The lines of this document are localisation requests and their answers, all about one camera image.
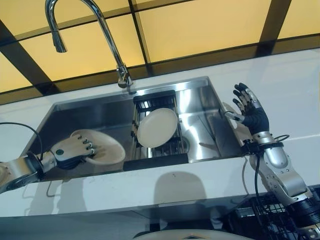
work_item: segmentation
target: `metal basket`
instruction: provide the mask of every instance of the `metal basket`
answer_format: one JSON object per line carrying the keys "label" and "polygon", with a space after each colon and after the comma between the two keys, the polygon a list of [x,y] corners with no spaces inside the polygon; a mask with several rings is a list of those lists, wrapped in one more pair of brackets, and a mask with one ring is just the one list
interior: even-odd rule
{"label": "metal basket", "polygon": [[132,160],[165,157],[186,153],[186,149],[188,148],[188,142],[185,138],[182,137],[179,120],[176,131],[173,134],[172,138],[159,147],[143,147],[139,143],[137,138],[137,131],[140,122],[153,110],[160,108],[171,109],[176,113],[179,119],[176,92],[174,90],[156,92],[142,96],[135,96],[133,98],[133,103],[134,110],[131,130]]}
{"label": "metal basket", "polygon": [[299,235],[284,206],[272,193],[252,197],[226,217],[228,231],[256,240],[299,240]]}

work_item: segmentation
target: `silver robotic arm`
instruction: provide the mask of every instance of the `silver robotic arm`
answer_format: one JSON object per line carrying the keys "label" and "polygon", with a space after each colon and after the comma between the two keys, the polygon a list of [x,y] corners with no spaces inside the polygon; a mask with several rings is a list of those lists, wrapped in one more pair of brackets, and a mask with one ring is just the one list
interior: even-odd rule
{"label": "silver robotic arm", "polygon": [[55,144],[50,151],[34,155],[28,152],[26,156],[9,162],[0,162],[0,194],[40,181],[46,172],[54,167],[73,169],[82,157],[95,154],[92,143],[79,134]]}
{"label": "silver robotic arm", "polygon": [[227,111],[225,116],[248,127],[252,139],[244,141],[245,153],[255,155],[256,171],[285,207],[304,239],[320,239],[320,204],[292,166],[282,142],[269,132],[269,120],[254,93],[243,83],[235,85],[233,102],[241,115]]}

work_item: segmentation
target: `kitchen faucet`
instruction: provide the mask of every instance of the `kitchen faucet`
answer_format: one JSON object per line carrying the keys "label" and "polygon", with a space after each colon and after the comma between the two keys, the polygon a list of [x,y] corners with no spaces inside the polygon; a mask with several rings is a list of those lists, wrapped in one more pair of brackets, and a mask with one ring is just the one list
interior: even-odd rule
{"label": "kitchen faucet", "polygon": [[[81,0],[81,1],[84,2],[93,11],[103,31],[105,39],[111,49],[111,52],[117,64],[116,72],[118,74],[119,87],[123,89],[126,87],[129,87],[130,85],[133,84],[132,79],[129,75],[126,65],[123,63],[119,55],[115,41],[110,33],[110,30],[105,21],[102,11],[93,0]],[[57,2],[58,0],[45,0],[45,15],[52,33],[53,44],[55,46],[56,51],[58,53],[65,53],[67,49],[60,35],[59,28],[55,19],[55,13],[54,13],[55,5]]]}

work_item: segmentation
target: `wire basket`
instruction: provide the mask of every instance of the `wire basket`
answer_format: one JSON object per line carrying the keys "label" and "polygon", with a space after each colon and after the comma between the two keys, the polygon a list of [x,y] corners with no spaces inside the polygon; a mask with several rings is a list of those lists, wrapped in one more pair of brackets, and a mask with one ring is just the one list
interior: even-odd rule
{"label": "wire basket", "polygon": [[137,138],[140,122],[152,111],[160,108],[173,110],[179,118],[177,109],[177,98],[174,90],[156,92],[133,98],[134,110],[132,119],[132,160],[140,160],[155,157],[165,157],[187,152],[188,141],[182,137],[180,121],[178,120],[175,133],[165,144],[148,148],[143,147]]}
{"label": "wire basket", "polygon": [[256,240],[299,240],[295,225],[272,193],[250,198],[226,217],[226,229]]}

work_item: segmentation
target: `stainless steel sink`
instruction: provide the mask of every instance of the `stainless steel sink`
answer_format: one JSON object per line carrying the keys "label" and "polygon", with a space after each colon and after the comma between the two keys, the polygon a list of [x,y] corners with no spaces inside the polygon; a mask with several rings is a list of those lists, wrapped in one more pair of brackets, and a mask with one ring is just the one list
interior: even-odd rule
{"label": "stainless steel sink", "polygon": [[[72,170],[54,168],[47,173],[44,181],[110,174],[123,171],[126,163],[130,163],[130,166],[137,164],[139,167],[135,169],[159,166],[154,164],[157,160],[152,158],[144,160],[143,164],[139,160],[132,160],[133,98],[168,90],[176,91],[181,133],[187,146],[187,162],[225,159],[241,155],[240,145],[230,122],[223,114],[221,102],[210,80],[207,77],[199,77],[139,89],[135,94],[118,92],[56,103],[37,129],[45,151],[48,151],[56,142],[68,138],[75,130],[94,129],[112,136],[122,144],[126,157],[124,163],[111,166],[82,163]],[[23,154],[27,151],[36,154],[40,152],[35,138],[30,140]],[[184,163],[175,155],[165,161],[159,161],[164,165]]]}

